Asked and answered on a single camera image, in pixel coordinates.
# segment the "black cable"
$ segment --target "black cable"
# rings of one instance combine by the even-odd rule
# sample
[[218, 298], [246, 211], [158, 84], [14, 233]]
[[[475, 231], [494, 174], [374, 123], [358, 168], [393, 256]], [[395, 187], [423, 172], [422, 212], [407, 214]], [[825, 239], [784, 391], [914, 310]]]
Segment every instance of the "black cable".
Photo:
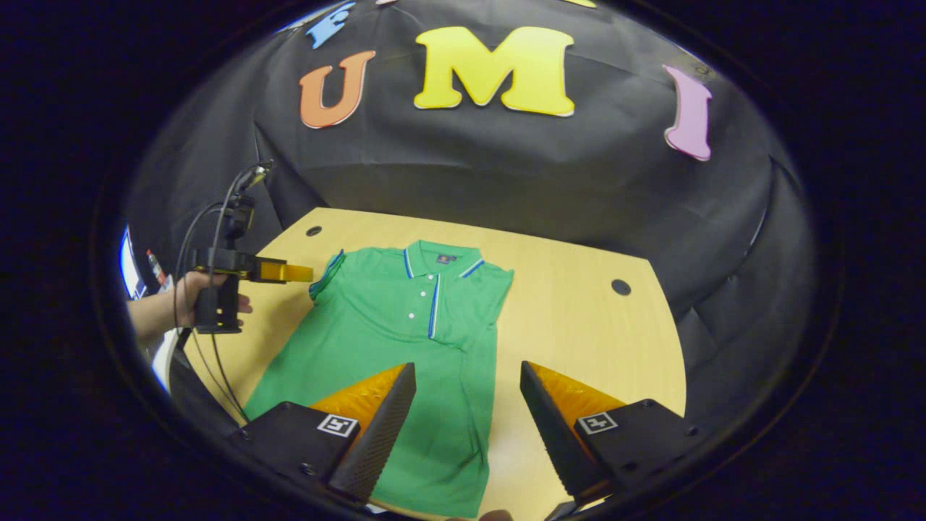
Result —
[[[232, 193], [236, 189], [239, 188], [238, 184], [254, 168], [263, 169], [262, 166], [248, 167], [238, 172], [238, 175], [235, 176], [234, 180], [231, 182], [231, 185], [229, 185], [228, 192], [225, 193], [225, 199], [222, 200], [222, 207], [221, 207], [221, 210], [219, 210], [219, 220], [216, 221], [216, 233], [212, 237], [212, 249], [209, 250], [209, 287], [212, 287], [212, 278], [215, 275], [216, 249], [219, 247], [219, 232], [221, 231], [221, 227], [222, 227], [222, 217], [225, 215], [225, 210], [228, 209], [229, 201], [232, 199]], [[216, 362], [219, 363], [219, 372], [222, 375], [222, 380], [225, 381], [225, 387], [228, 388], [229, 394], [231, 394], [231, 399], [232, 401], [234, 401], [234, 404], [238, 407], [238, 411], [241, 413], [241, 416], [244, 418], [246, 422], [250, 422], [251, 420], [248, 419], [247, 415], [244, 414], [244, 407], [241, 406], [241, 403], [238, 401], [238, 397], [234, 395], [234, 391], [232, 390], [232, 385], [229, 383], [229, 379], [225, 375], [225, 368], [222, 367], [222, 360], [221, 358], [219, 358], [219, 344], [216, 343], [216, 334], [212, 333], [211, 336], [212, 336], [212, 349], [215, 351]]]
[[[220, 206], [219, 203], [213, 203], [205, 207], [204, 209], [200, 210], [199, 213], [196, 214], [196, 216], [193, 218], [193, 221], [190, 223], [190, 226], [187, 227], [186, 229], [186, 235], [183, 236], [183, 241], [181, 242], [180, 251], [177, 254], [177, 263], [174, 264], [175, 288], [174, 288], [174, 296], [173, 296], [173, 314], [174, 314], [174, 328], [178, 332], [180, 331], [181, 328], [180, 328], [180, 319], [177, 316], [177, 289], [176, 287], [180, 285], [181, 278], [185, 275], [185, 272], [184, 272], [185, 270], [183, 269], [184, 255], [186, 253], [187, 247], [190, 244], [190, 239], [193, 236], [193, 231], [195, 230], [196, 225], [199, 224], [199, 221], [203, 217], [207, 216], [209, 213], [213, 211], [218, 211], [219, 206]], [[190, 307], [189, 307], [190, 306], [189, 305], [190, 296], [187, 293], [187, 286], [185, 282], [183, 284], [183, 295], [185, 296], [183, 300], [183, 304], [186, 307], [185, 311], [189, 313], [190, 312]], [[199, 358], [203, 361], [203, 365], [206, 367], [206, 371], [209, 373], [209, 377], [211, 377], [212, 381], [215, 382], [216, 387], [219, 388], [219, 391], [221, 391], [222, 396], [225, 397], [225, 400], [227, 400], [229, 403], [233, 405], [235, 402], [232, 401], [232, 398], [229, 396], [229, 394], [225, 392], [224, 388], [222, 388], [222, 385], [219, 383], [219, 379], [216, 378], [215, 374], [212, 372], [212, 369], [209, 367], [209, 363], [206, 361], [206, 355], [203, 354], [203, 349], [199, 345], [199, 339], [196, 338], [196, 335], [192, 335], [192, 337], [193, 337], [193, 343], [196, 345], [196, 351], [199, 353]], [[244, 416], [244, 411], [239, 410], [238, 412], [242, 415], [242, 417], [246, 418], [246, 416]]]

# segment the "yellow letter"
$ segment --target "yellow letter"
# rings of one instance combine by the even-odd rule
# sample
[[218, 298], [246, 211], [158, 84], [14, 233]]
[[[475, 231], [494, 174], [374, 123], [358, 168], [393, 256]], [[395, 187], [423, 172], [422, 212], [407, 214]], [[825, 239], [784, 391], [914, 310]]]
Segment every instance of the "yellow letter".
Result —
[[452, 108], [463, 95], [453, 88], [453, 73], [476, 105], [486, 105], [507, 75], [514, 71], [511, 89], [502, 103], [514, 110], [571, 116], [575, 104], [566, 97], [563, 60], [572, 37], [542, 27], [512, 31], [490, 51], [465, 27], [444, 27], [419, 34], [415, 40], [428, 49], [424, 88], [415, 96], [418, 108]]
[[592, 8], [592, 9], [596, 9], [596, 8], [597, 8], [597, 7], [595, 6], [594, 2], [591, 2], [590, 0], [566, 0], [566, 1], [567, 1], [567, 2], [571, 2], [571, 3], [573, 3], [573, 4], [577, 5], [577, 6], [590, 7], [590, 8]]

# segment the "human arm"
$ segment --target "human arm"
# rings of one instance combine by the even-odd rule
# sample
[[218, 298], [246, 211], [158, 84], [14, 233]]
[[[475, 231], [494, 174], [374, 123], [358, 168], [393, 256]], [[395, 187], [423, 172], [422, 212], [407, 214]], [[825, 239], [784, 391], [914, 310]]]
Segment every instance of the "human arm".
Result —
[[[213, 276], [213, 286], [221, 286], [228, 275]], [[177, 301], [177, 325], [189, 327], [194, 323], [194, 306], [196, 298], [202, 289], [209, 286], [209, 275], [199, 272], [188, 272], [173, 288], [164, 293], [151, 297], [131, 300], [127, 303], [129, 319], [135, 329], [135, 339], [139, 344], [146, 345], [157, 340], [161, 335], [174, 327], [174, 299]], [[250, 300], [244, 295], [238, 296], [238, 312], [252, 311]]]

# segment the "blue collar stripe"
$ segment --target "blue collar stripe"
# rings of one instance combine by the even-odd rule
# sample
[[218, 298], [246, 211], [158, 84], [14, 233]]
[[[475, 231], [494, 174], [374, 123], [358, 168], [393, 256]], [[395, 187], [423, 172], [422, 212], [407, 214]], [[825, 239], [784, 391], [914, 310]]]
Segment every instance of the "blue collar stripe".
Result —
[[408, 278], [414, 278], [415, 275], [411, 272], [411, 263], [408, 262], [408, 248], [405, 248], [405, 260], [406, 260], [406, 275]]
[[485, 263], [485, 260], [482, 260], [482, 259], [476, 260], [476, 263], [470, 266], [465, 272], [461, 273], [460, 277], [467, 278], [468, 276], [472, 275], [472, 273], [475, 272], [476, 269], [482, 266], [484, 263]]
[[434, 283], [434, 295], [431, 297], [431, 322], [428, 324], [428, 338], [434, 338], [434, 332], [437, 329], [437, 299], [441, 293], [441, 274], [437, 274], [437, 282]]

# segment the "green polo shirt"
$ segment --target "green polo shirt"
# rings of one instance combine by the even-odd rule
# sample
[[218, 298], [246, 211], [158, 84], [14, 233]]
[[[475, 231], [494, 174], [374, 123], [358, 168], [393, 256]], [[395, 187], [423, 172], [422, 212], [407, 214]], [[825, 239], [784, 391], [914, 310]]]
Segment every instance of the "green polo shirt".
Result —
[[342, 251], [244, 409], [253, 418], [283, 400], [308, 406], [414, 362], [418, 391], [372, 497], [473, 517], [489, 477], [495, 321], [513, 277], [476, 248]]

